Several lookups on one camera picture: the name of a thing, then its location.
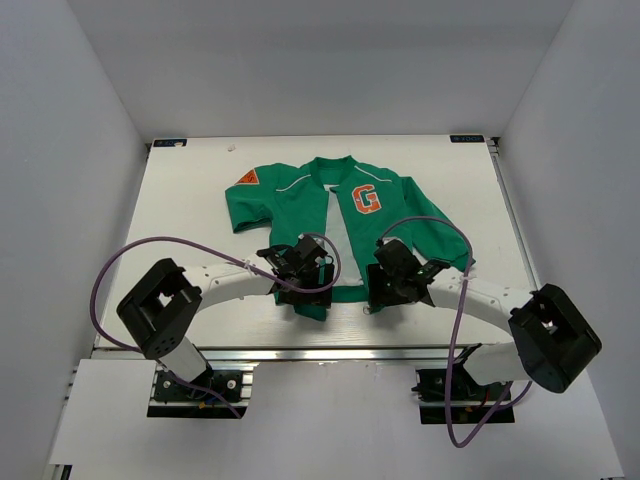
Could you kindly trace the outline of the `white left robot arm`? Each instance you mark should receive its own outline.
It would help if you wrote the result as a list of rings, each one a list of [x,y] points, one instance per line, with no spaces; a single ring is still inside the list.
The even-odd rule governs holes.
[[[227,301],[274,293],[295,305],[329,305],[341,274],[340,255],[322,235],[302,234],[293,246],[271,246],[244,259],[184,239],[173,241],[222,261],[183,267],[171,258],[161,259],[124,296],[116,312],[145,359],[171,373],[191,399],[205,396],[213,378],[205,357],[187,338],[197,313]]]

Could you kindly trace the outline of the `green varsity jacket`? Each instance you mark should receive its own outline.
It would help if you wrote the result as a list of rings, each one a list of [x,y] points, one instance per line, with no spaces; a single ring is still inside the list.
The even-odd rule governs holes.
[[[347,156],[317,157],[300,167],[276,163],[247,172],[225,192],[234,232],[271,227],[273,245],[321,233],[337,247],[341,273],[336,303],[368,298],[367,267],[378,239],[398,239],[427,260],[464,270],[469,250],[447,216],[411,177]]]

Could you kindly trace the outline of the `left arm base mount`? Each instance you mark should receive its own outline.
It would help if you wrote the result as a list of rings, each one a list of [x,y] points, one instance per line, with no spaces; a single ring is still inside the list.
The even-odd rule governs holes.
[[[147,407],[148,418],[231,419],[240,420],[246,413],[253,384],[253,372],[240,369],[214,369],[205,386],[230,404],[206,391],[187,387],[158,369],[152,383]]]

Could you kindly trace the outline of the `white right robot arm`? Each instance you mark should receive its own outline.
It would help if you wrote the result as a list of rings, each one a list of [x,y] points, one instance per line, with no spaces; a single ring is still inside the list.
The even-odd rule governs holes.
[[[451,384],[463,398],[510,381],[563,393],[602,350],[594,329],[556,285],[527,291],[469,278],[442,260],[421,263],[399,240],[380,242],[374,257],[367,267],[371,308],[422,303],[461,310],[510,335],[507,343],[476,344],[454,359]]]

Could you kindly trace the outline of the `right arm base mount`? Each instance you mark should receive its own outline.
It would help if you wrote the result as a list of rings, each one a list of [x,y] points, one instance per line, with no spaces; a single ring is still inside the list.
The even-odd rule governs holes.
[[[411,389],[417,397],[422,425],[445,425],[444,369],[419,369],[417,383]],[[453,373],[451,417],[454,425],[478,423],[497,402],[504,385],[493,383],[479,386],[464,374]]]

